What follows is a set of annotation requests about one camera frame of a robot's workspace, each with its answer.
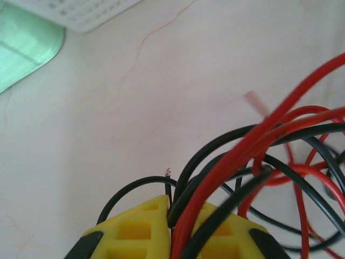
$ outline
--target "green translucent object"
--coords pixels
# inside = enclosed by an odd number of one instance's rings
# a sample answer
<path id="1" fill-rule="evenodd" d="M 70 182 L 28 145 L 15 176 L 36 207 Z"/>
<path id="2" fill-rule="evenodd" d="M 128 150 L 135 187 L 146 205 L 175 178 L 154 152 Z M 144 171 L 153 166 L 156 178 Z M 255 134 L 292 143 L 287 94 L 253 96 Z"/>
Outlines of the green translucent object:
<path id="1" fill-rule="evenodd" d="M 63 27 L 0 0 L 0 93 L 51 60 Z"/>

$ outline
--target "white surface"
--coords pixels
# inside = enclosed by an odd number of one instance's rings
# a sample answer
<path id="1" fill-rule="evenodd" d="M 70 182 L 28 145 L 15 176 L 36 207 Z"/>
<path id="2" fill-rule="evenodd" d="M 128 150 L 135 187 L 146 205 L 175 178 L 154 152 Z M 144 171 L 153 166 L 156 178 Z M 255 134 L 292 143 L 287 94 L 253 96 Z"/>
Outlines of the white surface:
<path id="1" fill-rule="evenodd" d="M 141 0 L 7 0 L 76 32 L 90 31 Z"/>
<path id="2" fill-rule="evenodd" d="M 345 51 L 344 10 L 344 1 L 145 0 L 87 35 L 68 32 L 51 62 L 0 95 L 0 258 L 63 258 L 119 188 L 168 167 L 177 178 L 208 141 L 259 122 L 243 94 L 255 90 L 273 109 Z M 299 105 L 343 105 L 344 71 Z M 329 142 L 344 149 L 340 134 Z M 296 146 L 303 161 L 310 148 Z M 163 192 L 142 187 L 113 213 Z M 334 228 L 306 200 L 312 225 L 329 235 Z M 299 226 L 291 185 L 254 204 Z M 343 256 L 344 244 L 335 246 Z"/>

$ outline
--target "electrical wire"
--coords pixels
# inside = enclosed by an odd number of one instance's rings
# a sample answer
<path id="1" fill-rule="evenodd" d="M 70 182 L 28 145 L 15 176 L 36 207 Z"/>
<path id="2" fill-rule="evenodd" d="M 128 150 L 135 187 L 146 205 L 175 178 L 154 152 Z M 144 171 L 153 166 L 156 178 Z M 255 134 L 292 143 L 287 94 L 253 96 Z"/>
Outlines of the electrical wire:
<path id="1" fill-rule="evenodd" d="M 302 236 L 302 247 L 287 247 L 285 250 L 300 252 L 301 259 L 308 258 L 310 251 L 324 249 L 334 258 L 341 258 L 328 247 L 345 236 L 345 223 L 336 214 L 326 200 L 304 179 L 308 174 L 317 177 L 325 186 L 328 196 L 334 198 L 345 214 L 345 176 L 339 164 L 345 160 L 345 152 L 339 154 L 336 150 L 323 144 L 330 133 L 345 133 L 345 107 L 329 110 L 321 106 L 303 106 L 289 111 L 293 105 L 319 80 L 345 64 L 345 53 L 335 57 L 316 69 L 294 89 L 290 95 L 272 112 L 267 115 L 261 124 L 249 125 L 227 132 L 201 148 L 187 163 L 176 182 L 169 175 L 149 176 L 134 181 L 119 190 L 102 210 L 97 224 L 106 220 L 116 203 L 133 189 L 152 182 L 161 182 L 165 185 L 165 193 L 169 197 L 170 208 L 167 215 L 168 227 L 173 233 L 171 239 L 171 259 L 196 258 L 203 246 L 214 233 L 217 227 L 227 218 L 236 206 L 238 215 L 246 217 L 247 211 L 277 227 Z M 301 115 L 316 113 L 306 118 L 297 119 Z M 323 124 L 332 120 L 333 124 Z M 242 138 L 229 152 L 213 158 L 200 173 L 190 179 L 197 166 L 213 151 L 230 141 Z M 309 143 L 313 149 L 304 165 L 294 162 L 289 142 L 302 139 Z M 286 165 L 266 153 L 270 146 L 284 144 L 289 164 Z M 319 153 L 324 162 L 310 165 L 316 153 Z M 253 160 L 252 168 L 242 168 L 249 160 Z M 242 177 L 253 175 L 248 183 L 242 185 Z M 341 190 L 332 181 L 335 178 Z M 225 182 L 236 179 L 235 191 Z M 278 186 L 293 181 L 296 201 L 298 204 L 301 230 L 292 228 L 276 221 L 251 207 L 252 201 L 263 186 Z M 171 186 L 176 186 L 172 199 Z M 190 239 L 196 217 L 205 200 L 218 188 L 224 189 L 230 197 L 216 209 L 211 216 L 196 231 Z M 321 238 L 308 222 L 302 191 L 328 217 L 337 228 L 337 232 L 327 239 Z M 320 243 L 309 247 L 309 238 L 319 240 Z"/>
<path id="2" fill-rule="evenodd" d="M 107 202 L 107 204 L 104 206 L 101 214 L 98 217 L 97 224 L 102 223 L 103 221 L 106 221 L 108 218 L 109 213 L 113 209 L 113 207 L 116 205 L 116 203 L 123 198 L 127 193 L 133 191 L 134 189 L 147 185 L 149 183 L 165 183 L 170 186 L 176 186 L 177 182 L 171 178 L 167 178 L 165 176 L 148 176 L 141 179 L 138 179 L 134 182 L 131 182 L 130 184 L 124 186 L 122 189 L 120 189 L 116 194 L 114 194 L 113 197 Z"/>
<path id="3" fill-rule="evenodd" d="M 292 93 L 276 108 L 271 115 L 267 116 L 264 121 L 257 125 L 253 130 L 248 132 L 242 141 L 234 146 L 221 161 L 214 166 L 210 174 L 201 182 L 193 194 L 186 210 L 180 217 L 172 240 L 172 259 L 179 259 L 185 245 L 191 234 L 191 228 L 195 223 L 199 210 L 204 201 L 212 192 L 220 186 L 227 178 L 234 174 L 241 165 L 248 159 L 258 154 L 261 150 L 268 147 L 274 142 L 274 139 L 280 139 L 286 134 L 300 130 L 304 127 L 315 125 L 336 117 L 342 117 L 345 114 L 344 108 L 338 108 L 332 111 L 326 111 L 317 115 L 288 122 L 270 130 L 279 122 L 279 119 L 287 113 L 292 106 L 319 80 L 345 64 L 345 53 L 333 58 L 320 68 L 315 70 Z"/>
<path id="4" fill-rule="evenodd" d="M 242 128 L 235 129 L 233 131 L 229 131 L 212 141 L 210 141 L 208 144 L 206 144 L 204 147 L 202 147 L 187 163 L 187 165 L 183 168 L 180 177 L 177 181 L 177 186 L 174 193 L 174 201 L 178 200 L 178 198 L 181 196 L 182 192 L 185 190 L 188 181 L 194 172 L 194 170 L 197 168 L 197 166 L 213 151 L 216 149 L 222 147 L 223 145 L 233 141 L 237 140 L 239 138 L 242 138 L 245 136 L 252 128 L 254 128 L 256 125 L 248 125 Z M 296 131 L 294 133 L 291 133 L 275 143 L 272 144 L 272 146 L 281 145 L 286 142 L 291 142 L 294 140 L 298 140 L 301 138 L 311 137 L 315 135 L 321 135 L 326 133 L 334 133 L 339 131 L 345 131 L 345 123 L 337 123 L 337 124 L 324 124 L 324 125 L 318 125 L 318 126 L 311 126 L 308 128 L 301 129 L 299 131 Z"/>
<path id="5" fill-rule="evenodd" d="M 180 259 L 195 259 L 207 240 L 236 208 L 236 206 L 257 187 L 262 185 L 270 176 L 271 174 L 268 172 L 255 176 L 239 190 L 234 192 L 232 196 L 226 199 L 198 228 L 186 248 L 183 250 Z"/>

